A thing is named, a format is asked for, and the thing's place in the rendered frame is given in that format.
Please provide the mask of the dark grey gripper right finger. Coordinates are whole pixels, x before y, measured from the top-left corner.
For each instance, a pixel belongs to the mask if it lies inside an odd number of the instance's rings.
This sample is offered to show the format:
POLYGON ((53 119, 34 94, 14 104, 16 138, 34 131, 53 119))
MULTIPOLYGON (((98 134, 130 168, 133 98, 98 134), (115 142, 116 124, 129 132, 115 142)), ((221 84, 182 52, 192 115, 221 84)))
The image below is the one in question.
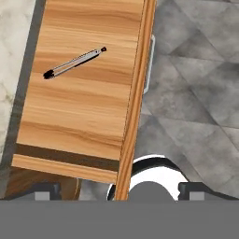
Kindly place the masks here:
POLYGON ((180 182, 178 190, 179 201, 238 201, 238 198, 211 190, 202 182, 180 182))

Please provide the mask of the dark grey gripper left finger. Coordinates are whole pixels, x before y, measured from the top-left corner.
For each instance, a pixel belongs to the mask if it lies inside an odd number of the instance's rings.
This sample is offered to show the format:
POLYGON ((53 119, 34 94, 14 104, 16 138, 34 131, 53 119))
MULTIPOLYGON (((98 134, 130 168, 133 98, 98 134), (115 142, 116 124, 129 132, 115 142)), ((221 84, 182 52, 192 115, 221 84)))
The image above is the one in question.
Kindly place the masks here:
POLYGON ((59 183, 42 182, 34 184, 30 189, 15 193, 9 200, 59 201, 62 199, 59 183))

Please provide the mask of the wooden drawer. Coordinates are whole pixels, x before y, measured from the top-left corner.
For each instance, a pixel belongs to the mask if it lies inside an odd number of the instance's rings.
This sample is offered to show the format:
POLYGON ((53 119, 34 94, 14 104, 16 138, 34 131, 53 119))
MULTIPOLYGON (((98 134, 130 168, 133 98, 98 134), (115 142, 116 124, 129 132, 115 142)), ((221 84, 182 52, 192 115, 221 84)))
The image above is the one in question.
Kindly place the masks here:
POLYGON ((12 164, 128 197, 156 0, 46 0, 12 164), (94 49, 98 57, 43 74, 94 49))

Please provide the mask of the silver tongs with black tips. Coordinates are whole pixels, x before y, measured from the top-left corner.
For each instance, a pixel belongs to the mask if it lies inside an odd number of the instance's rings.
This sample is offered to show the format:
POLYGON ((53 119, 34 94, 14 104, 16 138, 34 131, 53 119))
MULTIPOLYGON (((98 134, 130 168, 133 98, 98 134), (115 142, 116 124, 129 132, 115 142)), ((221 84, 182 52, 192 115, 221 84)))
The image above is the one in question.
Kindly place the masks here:
POLYGON ((92 59, 98 57, 102 52, 105 52, 105 51, 106 51, 106 47, 102 47, 101 49, 94 49, 87 53, 84 53, 69 62, 60 64, 58 66, 51 68, 50 70, 48 70, 47 72, 43 74, 43 78, 50 79, 50 78, 57 77, 71 70, 74 67, 78 67, 81 64, 91 61, 92 59))

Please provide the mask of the wooden cupboard front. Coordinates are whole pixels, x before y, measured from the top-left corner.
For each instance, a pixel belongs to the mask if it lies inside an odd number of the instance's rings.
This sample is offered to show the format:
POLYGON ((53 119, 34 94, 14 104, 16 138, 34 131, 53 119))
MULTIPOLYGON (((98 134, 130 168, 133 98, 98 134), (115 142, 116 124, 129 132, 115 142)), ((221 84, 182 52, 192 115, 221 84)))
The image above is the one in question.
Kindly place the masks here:
POLYGON ((11 167, 8 175, 6 191, 2 199, 9 201, 9 196, 28 190, 34 184, 42 182, 59 183, 61 185, 61 200, 74 201, 79 198, 81 180, 78 178, 11 167))

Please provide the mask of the white and black round thing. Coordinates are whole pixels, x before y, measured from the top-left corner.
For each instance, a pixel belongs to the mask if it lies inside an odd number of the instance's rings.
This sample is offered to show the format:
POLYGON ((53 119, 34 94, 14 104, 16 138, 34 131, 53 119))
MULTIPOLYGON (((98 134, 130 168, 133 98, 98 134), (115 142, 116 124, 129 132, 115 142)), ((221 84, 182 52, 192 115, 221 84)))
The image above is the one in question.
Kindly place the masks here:
POLYGON ((138 199, 144 192, 146 199, 158 197, 169 201, 177 201, 178 185, 189 180, 181 169, 164 155, 149 154, 134 159, 128 200, 138 199))

